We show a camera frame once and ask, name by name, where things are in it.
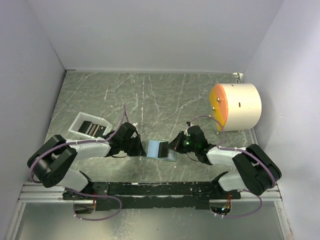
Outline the black credit card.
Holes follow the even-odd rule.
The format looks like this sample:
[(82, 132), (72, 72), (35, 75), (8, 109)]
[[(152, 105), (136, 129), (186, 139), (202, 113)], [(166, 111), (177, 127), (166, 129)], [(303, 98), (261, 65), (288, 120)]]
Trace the black credit card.
[(158, 147), (158, 158), (167, 158), (168, 157), (168, 141), (161, 141)]

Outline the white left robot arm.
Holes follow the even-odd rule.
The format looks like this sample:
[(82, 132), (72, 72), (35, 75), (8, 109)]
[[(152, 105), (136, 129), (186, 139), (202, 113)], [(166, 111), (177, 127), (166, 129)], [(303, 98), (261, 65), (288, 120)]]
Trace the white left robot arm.
[(75, 160), (114, 158), (120, 152), (129, 157), (145, 157), (141, 136), (135, 125), (124, 122), (115, 131), (96, 139), (69, 140), (57, 134), (51, 137), (27, 161), (30, 179), (46, 188), (62, 186), (75, 190), (81, 199), (89, 199), (94, 182), (82, 171), (71, 169)]

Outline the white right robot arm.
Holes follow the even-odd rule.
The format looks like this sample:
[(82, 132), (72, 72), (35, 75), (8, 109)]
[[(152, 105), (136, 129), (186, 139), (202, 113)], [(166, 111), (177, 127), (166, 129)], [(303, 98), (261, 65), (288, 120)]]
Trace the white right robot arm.
[(235, 172), (219, 176), (212, 186), (212, 193), (218, 199), (223, 199), (230, 191), (244, 189), (260, 196), (282, 177), (281, 170), (259, 145), (252, 143), (247, 147), (232, 148), (211, 144), (198, 125), (180, 131), (168, 148), (179, 154), (194, 153), (198, 161), (206, 165), (235, 169)]

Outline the green card holder wallet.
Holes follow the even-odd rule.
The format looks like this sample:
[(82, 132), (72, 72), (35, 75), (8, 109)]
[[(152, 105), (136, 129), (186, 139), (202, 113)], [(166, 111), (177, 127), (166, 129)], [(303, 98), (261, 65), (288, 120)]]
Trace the green card holder wallet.
[(169, 142), (164, 140), (149, 140), (146, 145), (146, 157), (168, 162), (177, 160), (176, 152), (169, 149)]

